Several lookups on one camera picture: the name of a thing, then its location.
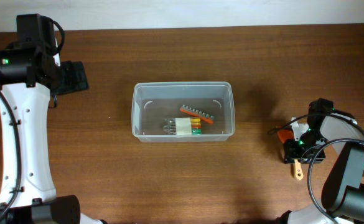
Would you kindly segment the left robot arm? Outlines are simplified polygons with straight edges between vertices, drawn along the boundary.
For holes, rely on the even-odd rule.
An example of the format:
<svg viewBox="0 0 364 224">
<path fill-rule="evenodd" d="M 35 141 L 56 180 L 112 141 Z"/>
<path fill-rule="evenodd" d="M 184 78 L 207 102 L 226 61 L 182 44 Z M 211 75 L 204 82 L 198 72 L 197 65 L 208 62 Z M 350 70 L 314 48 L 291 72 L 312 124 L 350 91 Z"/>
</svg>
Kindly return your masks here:
<svg viewBox="0 0 364 224">
<path fill-rule="evenodd" d="M 60 61 L 58 22 L 24 14 L 16 24 L 17 40 L 0 51 L 0 223 L 93 223 L 75 195 L 57 195 L 47 141 L 47 113 L 57 97 L 89 87 L 84 66 Z"/>
</svg>

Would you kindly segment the clear plastic container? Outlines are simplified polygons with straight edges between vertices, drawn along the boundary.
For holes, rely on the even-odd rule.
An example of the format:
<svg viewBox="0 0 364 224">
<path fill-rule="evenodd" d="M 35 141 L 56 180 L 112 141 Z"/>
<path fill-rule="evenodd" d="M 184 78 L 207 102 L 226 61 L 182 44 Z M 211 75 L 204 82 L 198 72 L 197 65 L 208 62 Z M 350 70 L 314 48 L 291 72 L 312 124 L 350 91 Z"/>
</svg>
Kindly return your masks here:
<svg viewBox="0 0 364 224">
<path fill-rule="evenodd" d="M 202 134 L 179 136 L 166 134 L 166 119 L 195 118 L 181 112 L 186 105 L 215 117 L 214 124 L 201 120 Z M 154 82 L 134 87 L 132 134 L 141 142 L 226 141 L 235 133 L 235 106 L 228 82 Z"/>
</svg>

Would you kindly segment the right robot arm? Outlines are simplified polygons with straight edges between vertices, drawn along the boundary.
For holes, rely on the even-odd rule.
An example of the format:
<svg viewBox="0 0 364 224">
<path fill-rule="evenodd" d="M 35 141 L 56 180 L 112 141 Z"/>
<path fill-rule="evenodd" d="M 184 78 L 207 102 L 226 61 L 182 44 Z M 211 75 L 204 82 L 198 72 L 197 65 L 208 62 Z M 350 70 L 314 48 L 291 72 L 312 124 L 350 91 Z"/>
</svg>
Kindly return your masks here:
<svg viewBox="0 0 364 224">
<path fill-rule="evenodd" d="M 307 164 L 307 188 L 312 204 L 287 211 L 277 223 L 364 223 L 364 129 L 355 117 L 334 107 L 333 101 L 319 98 L 309 104 L 307 114 L 293 117 L 268 134 L 277 134 L 283 144 L 284 162 L 294 167 L 302 180 L 301 166 Z M 325 150 L 334 148 L 338 157 L 320 199 L 314 196 L 312 173 L 325 159 Z"/>
</svg>

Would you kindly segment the orange screwdriver bit holder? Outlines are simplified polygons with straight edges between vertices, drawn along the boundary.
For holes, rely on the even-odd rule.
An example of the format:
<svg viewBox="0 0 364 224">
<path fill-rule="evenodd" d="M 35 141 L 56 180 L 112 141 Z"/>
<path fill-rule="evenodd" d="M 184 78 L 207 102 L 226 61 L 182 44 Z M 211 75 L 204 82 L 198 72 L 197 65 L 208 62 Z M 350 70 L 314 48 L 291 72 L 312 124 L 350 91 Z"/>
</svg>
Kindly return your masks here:
<svg viewBox="0 0 364 224">
<path fill-rule="evenodd" d="M 181 112 L 188 114 L 190 116 L 196 117 L 196 118 L 200 118 L 202 121 L 208 123 L 208 124 L 214 124 L 215 122 L 215 117 L 205 113 L 203 111 L 200 110 L 196 110 L 195 108 L 191 108 L 188 107 L 186 105 L 182 105 L 179 109 Z"/>
</svg>

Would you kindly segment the orange scraper with wooden handle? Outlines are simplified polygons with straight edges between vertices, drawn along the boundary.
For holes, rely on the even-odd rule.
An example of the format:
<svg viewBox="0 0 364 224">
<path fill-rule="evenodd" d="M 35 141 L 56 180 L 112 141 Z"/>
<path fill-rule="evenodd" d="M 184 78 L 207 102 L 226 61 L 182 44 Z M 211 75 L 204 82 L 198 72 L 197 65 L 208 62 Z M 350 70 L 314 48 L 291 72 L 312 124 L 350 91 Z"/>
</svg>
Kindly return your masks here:
<svg viewBox="0 0 364 224">
<path fill-rule="evenodd" d="M 291 130 L 282 129 L 277 132 L 277 136 L 283 145 L 284 163 L 292 165 L 292 174 L 296 180 L 302 180 L 304 177 L 300 163 L 302 145 L 299 141 L 295 141 Z"/>
</svg>

